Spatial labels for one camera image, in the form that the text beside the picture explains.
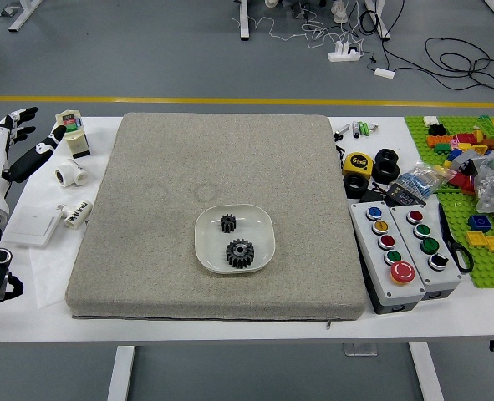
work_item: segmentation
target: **black gear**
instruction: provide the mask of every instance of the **black gear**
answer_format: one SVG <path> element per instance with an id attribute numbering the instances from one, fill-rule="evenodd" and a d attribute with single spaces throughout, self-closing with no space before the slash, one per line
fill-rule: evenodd
<path id="1" fill-rule="evenodd" d="M 221 217 L 221 230 L 233 232 L 236 229 L 236 217 L 234 215 L 224 215 Z"/>
<path id="2" fill-rule="evenodd" d="M 237 269 L 250 266 L 254 260 L 254 246 L 247 240 L 235 240 L 227 246 L 227 261 Z"/>

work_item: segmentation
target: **robotic hand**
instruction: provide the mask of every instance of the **robotic hand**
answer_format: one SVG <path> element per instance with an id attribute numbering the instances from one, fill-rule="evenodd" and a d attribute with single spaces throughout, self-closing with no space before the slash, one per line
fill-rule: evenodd
<path id="1" fill-rule="evenodd" d="M 11 146 L 25 140 L 35 127 L 21 127 L 22 123 L 32 120 L 37 108 L 20 109 L 8 114 L 0 121 L 0 226 L 7 223 L 9 216 L 5 197 L 13 181 L 25 181 L 32 173 L 43 165 L 53 154 L 55 148 L 66 132 L 64 126 L 53 130 L 42 142 L 28 150 L 21 158 L 8 167 L 8 153 Z"/>

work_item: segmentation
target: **black scissors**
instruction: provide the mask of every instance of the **black scissors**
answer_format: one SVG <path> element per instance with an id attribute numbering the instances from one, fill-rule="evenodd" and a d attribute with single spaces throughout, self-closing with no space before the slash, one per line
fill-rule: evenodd
<path id="1" fill-rule="evenodd" d="M 455 261 L 458 270 L 462 273 L 469 273 L 473 270 L 475 266 L 475 262 L 473 261 L 473 256 L 471 253 L 460 243 L 455 241 L 455 238 L 451 234 L 451 230 L 449 230 L 449 225 L 447 224 L 446 213 L 444 212 L 444 207 L 438 204 L 438 212 L 440 213 L 440 228 L 441 228 L 441 238 L 447 245 L 447 249 L 453 256 L 453 260 Z M 461 266 L 458 260 L 458 254 L 464 258 L 464 262 L 466 263 L 466 267 Z"/>

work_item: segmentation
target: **gray floor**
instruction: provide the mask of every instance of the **gray floor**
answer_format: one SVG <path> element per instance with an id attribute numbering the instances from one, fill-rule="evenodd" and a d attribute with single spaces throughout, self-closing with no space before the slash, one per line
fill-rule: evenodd
<path id="1" fill-rule="evenodd" d="M 6 3 L 0 1 L 0 11 Z M 319 11 L 319 19 L 325 26 L 332 26 L 328 9 L 321 10 L 315 4 L 312 9 Z M 388 25 L 395 20 L 401 4 L 402 0 L 387 2 L 383 17 Z M 251 0 L 249 7 L 255 19 L 275 18 L 273 33 L 287 37 L 300 32 L 300 22 L 292 20 L 285 9 L 267 10 L 262 0 Z M 330 63 L 326 58 L 334 46 L 328 39 L 324 46 L 315 49 L 308 49 L 304 38 L 283 42 L 268 36 L 268 21 L 261 22 L 256 31 L 251 22 L 251 40 L 242 42 L 237 22 L 232 20 L 238 19 L 238 9 L 232 0 L 44 0 L 18 33 L 7 31 L 12 20 L 0 18 L 0 96 L 3 96 L 0 119 L 15 109 L 39 107 L 34 120 L 37 133 L 27 143 L 14 146 L 11 161 L 47 135 L 54 115 L 65 109 L 79 109 L 83 116 L 118 116 L 131 111 L 494 115 L 494 90 L 452 91 L 442 88 L 428 75 L 408 70 L 398 71 L 394 80 L 381 79 L 367 69 L 370 54 L 358 63 Z M 432 67 L 426 59 L 424 44 L 434 36 L 473 42 L 494 58 L 494 14 L 482 0 L 408 1 L 391 33 L 389 51 L 429 68 Z M 365 38 L 364 50 L 374 53 L 378 60 L 375 67 L 387 66 L 377 36 Z M 471 60 L 481 57 L 466 46 L 451 43 L 437 43 L 434 52 L 440 51 L 463 52 Z M 390 57 L 392 69 L 405 65 Z M 456 65 L 462 66 L 460 60 Z M 489 72 L 494 74 L 494 66 Z M 446 83 L 456 87 L 472 84 L 469 79 Z M 53 98 L 29 100 L 25 96 Z M 149 104 L 126 99 L 111 103 L 96 98 L 81 99 L 97 96 L 169 98 L 169 102 Z M 200 104 L 186 98 L 261 101 Z M 313 99 L 314 102 L 280 105 L 263 99 Z M 319 103 L 319 100 L 334 99 L 343 103 Z M 379 102 L 367 105 L 364 103 L 367 100 Z M 400 102 L 400 105 L 382 105 L 383 101 Z M 425 103 L 404 104 L 415 101 Z M 438 102 L 454 102 L 454 107 Z M 482 104 L 471 107 L 474 105 L 471 103 L 477 102 Z M 11 207 L 21 189 L 21 185 L 11 189 L 8 197 Z M 432 343 L 430 348 L 447 400 L 494 399 L 494 353 L 487 351 L 487 341 Z M 402 389 L 400 381 L 395 379 L 401 366 L 406 367 L 409 361 L 407 347 L 386 344 L 380 350 L 383 351 L 380 357 L 370 362 L 348 362 L 338 355 L 337 348 L 299 344 L 292 348 L 264 345 L 247 351 L 243 346 L 227 348 L 237 359 L 213 347 L 144 348 L 136 356 L 130 399 L 154 398 L 157 394 L 163 399 L 209 398 L 212 389 L 214 398 L 240 398 L 244 393 L 237 391 L 238 388 L 246 388 L 246 383 L 255 387 L 255 378 L 267 377 L 273 379 L 275 386 L 263 382 L 262 393 L 245 389 L 251 391 L 247 393 L 251 398 L 293 398 L 291 390 L 296 390 L 295 399 L 349 399 L 345 391 L 350 391 L 347 380 L 352 379 L 352 372 L 359 375 L 353 383 L 360 390 L 367 378 L 368 383 L 385 381 L 385 388 L 394 395 L 391 399 L 419 399 L 415 373 L 408 369 L 403 374 Z M 114 355 L 114 348 L 91 345 L 0 347 L 0 400 L 104 399 Z M 264 360 L 264 369 L 256 372 L 250 382 L 232 380 L 230 386 L 221 383 L 215 389 L 218 378 L 215 366 L 224 361 L 229 369 L 239 369 L 245 375 L 241 361 L 251 360 L 255 355 Z M 197 386 L 189 388 L 191 382 L 181 375 L 184 369 L 197 380 Z M 211 375 L 202 375 L 204 369 L 212 369 Z M 390 381 L 385 372 L 392 373 L 394 380 Z M 9 383 L 11 380 L 17 383 L 18 388 L 6 385 L 7 378 Z M 373 394 L 378 387 L 375 386 L 370 384 Z M 368 390 L 363 391 L 360 394 L 365 398 Z M 387 399 L 381 398 L 387 393 L 379 391 L 375 399 Z"/>

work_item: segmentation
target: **tape measure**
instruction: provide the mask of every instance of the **tape measure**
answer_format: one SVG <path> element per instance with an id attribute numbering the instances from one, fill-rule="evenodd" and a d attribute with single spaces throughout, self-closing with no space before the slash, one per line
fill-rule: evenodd
<path id="1" fill-rule="evenodd" d="M 371 171 L 373 170 L 373 159 L 367 156 L 365 153 L 354 152 L 347 155 L 344 162 L 343 174 L 359 173 L 365 178 L 371 177 Z"/>

